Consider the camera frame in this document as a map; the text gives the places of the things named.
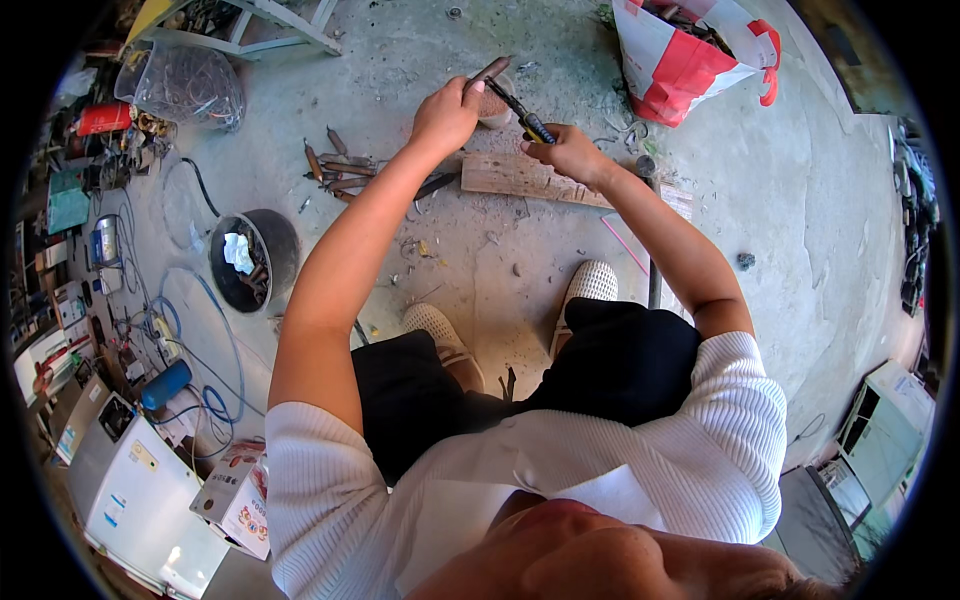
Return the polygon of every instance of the person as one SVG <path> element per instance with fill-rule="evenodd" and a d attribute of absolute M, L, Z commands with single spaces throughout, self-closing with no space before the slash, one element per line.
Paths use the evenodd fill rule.
<path fill-rule="evenodd" d="M 732 269 L 576 128 L 547 125 L 556 145 L 523 151 L 608 199 L 696 328 L 616 301 L 610 266 L 587 261 L 523 401 L 483 394 L 428 304 L 405 335 L 351 355 L 414 194 L 476 127 L 484 86 L 466 82 L 423 101 L 290 298 L 266 421 L 276 584 L 309 598 L 830 597 L 749 545 L 780 514 L 785 399 Z"/>

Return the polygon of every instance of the black pants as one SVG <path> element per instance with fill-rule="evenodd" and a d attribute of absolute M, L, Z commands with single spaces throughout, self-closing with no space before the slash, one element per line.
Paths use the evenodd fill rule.
<path fill-rule="evenodd" d="M 519 413 L 553 409 L 633 427 L 673 415 L 690 393 L 700 334 L 676 314 L 575 298 L 566 323 L 574 335 L 521 402 L 464 394 L 423 330 L 354 350 L 364 438 L 387 485 L 436 442 Z"/>

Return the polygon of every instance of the pliers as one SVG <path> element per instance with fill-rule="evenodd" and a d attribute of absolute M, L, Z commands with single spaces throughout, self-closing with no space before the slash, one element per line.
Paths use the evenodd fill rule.
<path fill-rule="evenodd" d="M 530 135 L 530 138 L 535 142 L 546 143 L 546 144 L 556 144 L 557 138 L 553 136 L 549 131 L 546 130 L 546 127 L 543 126 L 543 123 L 540 121 L 540 118 L 534 113 L 527 111 L 526 108 L 520 103 L 520 101 L 507 93 L 503 87 L 498 84 L 493 77 L 488 77 L 486 79 L 486 84 L 500 97 L 507 106 L 510 107 L 513 112 L 520 117 L 520 126 L 527 131 L 527 134 Z"/>

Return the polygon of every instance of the shoe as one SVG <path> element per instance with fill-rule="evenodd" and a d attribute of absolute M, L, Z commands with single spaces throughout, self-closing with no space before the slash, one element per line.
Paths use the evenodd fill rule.
<path fill-rule="evenodd" d="M 566 326 L 566 304 L 571 298 L 615 301 L 618 291 L 616 273 L 613 272 L 613 267 L 604 261 L 587 260 L 577 267 L 569 287 L 566 288 L 564 307 L 560 310 L 560 318 L 553 332 L 553 342 L 550 344 L 550 357 L 557 357 L 557 338 L 570 333 L 570 328 Z"/>
<path fill-rule="evenodd" d="M 480 381 L 483 382 L 481 390 L 486 388 L 483 372 L 480 371 L 480 365 L 477 364 L 473 354 L 464 346 L 463 340 L 457 335 L 450 324 L 450 319 L 440 311 L 436 306 L 426 302 L 419 302 L 407 309 L 403 315 L 403 331 L 409 333 L 423 329 L 433 338 L 437 347 L 445 347 L 443 352 L 437 354 L 440 358 L 440 364 L 448 367 L 461 361 L 469 361 L 475 369 Z"/>

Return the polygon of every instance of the hand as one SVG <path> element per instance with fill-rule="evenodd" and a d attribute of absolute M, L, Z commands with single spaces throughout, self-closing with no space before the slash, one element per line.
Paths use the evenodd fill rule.
<path fill-rule="evenodd" d="M 464 91 L 466 77 L 454 77 L 417 109 L 410 145 L 436 153 L 438 161 L 452 155 L 467 143 L 477 126 L 480 99 L 486 85 L 481 81 Z"/>
<path fill-rule="evenodd" d="M 569 177 L 591 192 L 603 182 L 616 163 L 600 152 L 590 138 L 572 125 L 545 123 L 557 138 L 556 144 L 521 142 L 520 148 L 542 164 L 553 166 L 559 175 Z"/>

